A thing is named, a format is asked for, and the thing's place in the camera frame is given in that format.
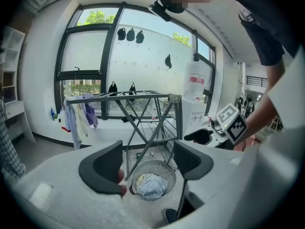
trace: plastic bottle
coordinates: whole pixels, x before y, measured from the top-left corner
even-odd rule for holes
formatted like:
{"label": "plastic bottle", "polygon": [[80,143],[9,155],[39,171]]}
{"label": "plastic bottle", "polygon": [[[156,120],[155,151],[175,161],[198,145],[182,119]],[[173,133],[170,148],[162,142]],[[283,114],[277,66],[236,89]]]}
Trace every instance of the plastic bottle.
{"label": "plastic bottle", "polygon": [[55,115],[55,112],[54,112],[53,108],[51,107],[51,116],[52,116],[52,120],[55,120],[54,115]]}
{"label": "plastic bottle", "polygon": [[184,96],[190,99],[202,100],[205,81],[205,67],[194,54],[194,61],[186,66],[184,79]]}
{"label": "plastic bottle", "polygon": [[59,115],[57,116],[59,123],[61,122],[61,115],[62,115],[62,108],[60,109]]}
{"label": "plastic bottle", "polygon": [[155,120],[157,118],[157,110],[153,109],[152,111],[152,120]]}

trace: shelf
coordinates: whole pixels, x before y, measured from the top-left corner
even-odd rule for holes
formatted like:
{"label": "shelf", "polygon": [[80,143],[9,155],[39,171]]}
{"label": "shelf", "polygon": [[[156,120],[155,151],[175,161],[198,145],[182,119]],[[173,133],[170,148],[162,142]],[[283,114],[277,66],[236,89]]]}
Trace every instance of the shelf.
{"label": "shelf", "polygon": [[15,85],[14,82],[15,72],[4,71],[2,77],[3,77],[2,78],[3,88]]}
{"label": "shelf", "polygon": [[2,48],[8,48],[13,30],[9,27],[4,27]]}
{"label": "shelf", "polygon": [[19,50],[13,49],[13,48],[7,48],[8,51],[13,51],[13,52],[19,52]]}
{"label": "shelf", "polygon": [[5,61],[5,53],[6,53],[6,49],[2,47],[2,49],[4,50],[3,53],[0,54],[0,62],[3,63]]}
{"label": "shelf", "polygon": [[19,52],[16,50],[6,50],[4,70],[17,70],[18,54]]}
{"label": "shelf", "polygon": [[8,48],[19,52],[21,49],[22,41],[23,41],[22,39],[23,39],[23,34],[17,32],[17,31],[13,31],[11,38],[10,38],[10,43],[9,43]]}
{"label": "shelf", "polygon": [[12,86],[3,86],[2,88],[5,89],[5,88],[10,88],[10,87],[15,87],[15,85],[12,85]]}

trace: blue checkered cloth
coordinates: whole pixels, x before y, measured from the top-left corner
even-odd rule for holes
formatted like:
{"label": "blue checkered cloth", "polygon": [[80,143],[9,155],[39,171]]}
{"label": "blue checkered cloth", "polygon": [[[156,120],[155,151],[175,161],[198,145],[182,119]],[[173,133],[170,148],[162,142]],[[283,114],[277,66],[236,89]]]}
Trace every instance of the blue checkered cloth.
{"label": "blue checkered cloth", "polygon": [[21,163],[16,150],[11,143],[4,116],[0,114],[0,158],[2,158],[2,169],[16,179],[25,174],[25,165]]}
{"label": "blue checkered cloth", "polygon": [[146,174],[136,191],[145,198],[158,199],[165,193],[168,182],[154,174]]}

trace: red label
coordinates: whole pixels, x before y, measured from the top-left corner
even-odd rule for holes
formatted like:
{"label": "red label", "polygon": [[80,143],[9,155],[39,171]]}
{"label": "red label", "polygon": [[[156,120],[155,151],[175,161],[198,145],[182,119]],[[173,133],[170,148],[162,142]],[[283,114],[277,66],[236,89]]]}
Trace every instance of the red label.
{"label": "red label", "polygon": [[190,77],[190,82],[197,82],[204,85],[204,79],[200,79],[197,77]]}

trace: ceiling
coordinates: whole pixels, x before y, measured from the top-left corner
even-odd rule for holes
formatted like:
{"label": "ceiling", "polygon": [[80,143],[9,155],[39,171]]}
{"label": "ceiling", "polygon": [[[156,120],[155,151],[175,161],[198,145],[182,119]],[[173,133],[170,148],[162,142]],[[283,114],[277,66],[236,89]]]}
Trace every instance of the ceiling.
{"label": "ceiling", "polygon": [[[49,0],[25,0],[31,10],[38,11]],[[239,5],[234,0],[212,0],[211,3],[193,4],[193,9],[204,16],[225,40],[235,62],[259,62],[255,47],[238,18]],[[291,61],[285,55],[286,63]]]}

